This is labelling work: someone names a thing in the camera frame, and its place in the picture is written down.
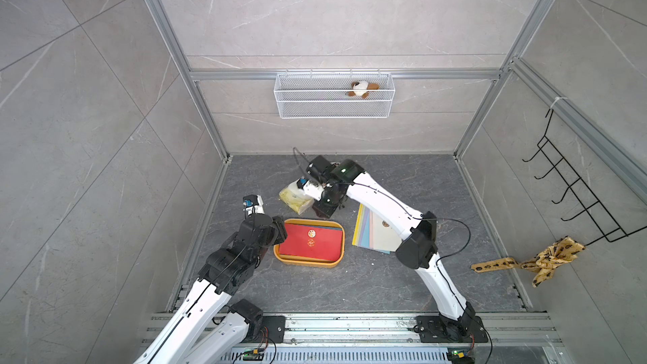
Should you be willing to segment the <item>cream white envelope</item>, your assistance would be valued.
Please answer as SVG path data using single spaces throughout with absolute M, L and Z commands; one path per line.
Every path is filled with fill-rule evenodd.
M 386 221 L 375 212 L 369 213 L 369 247 L 382 252 L 395 252 L 402 239 Z

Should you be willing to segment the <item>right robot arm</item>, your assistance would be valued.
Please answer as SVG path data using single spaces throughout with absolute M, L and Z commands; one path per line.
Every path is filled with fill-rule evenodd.
M 452 342 L 484 343 L 488 335 L 472 304 L 458 291 L 446 272 L 436 245 L 438 218 L 401 202 L 377 183 L 351 159 L 331 163 L 318 156 L 306 168 L 309 179 L 302 184 L 306 195 L 315 200 L 318 217 L 330 218 L 346 198 L 367 207 L 399 236 L 395 254 L 398 261 L 413 270 L 436 302 L 438 315 L 422 320 L 421 332 Z

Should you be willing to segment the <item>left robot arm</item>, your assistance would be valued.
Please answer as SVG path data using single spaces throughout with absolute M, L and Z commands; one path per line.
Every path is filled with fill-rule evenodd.
M 137 363 L 216 363 L 244 340 L 261 335 L 263 311 L 242 299 L 230 303 L 266 252 L 287 238 L 282 217 L 249 212 L 200 269 L 179 310 Z

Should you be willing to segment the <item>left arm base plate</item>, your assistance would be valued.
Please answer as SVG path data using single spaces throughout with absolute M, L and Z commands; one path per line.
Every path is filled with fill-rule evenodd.
M 259 318 L 245 318 L 240 313 L 227 313 L 216 315 L 209 325 L 212 330 L 203 340 L 228 348 L 240 343 L 266 343 L 267 338 L 280 343 L 286 330 L 286 317 L 261 315 Z

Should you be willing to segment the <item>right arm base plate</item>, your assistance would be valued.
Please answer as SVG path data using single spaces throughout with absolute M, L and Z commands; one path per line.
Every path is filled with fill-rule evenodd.
M 414 333 L 422 343 L 488 343 L 490 337 L 480 317 L 465 315 L 460 320 L 450 320 L 441 315 L 417 316 Z

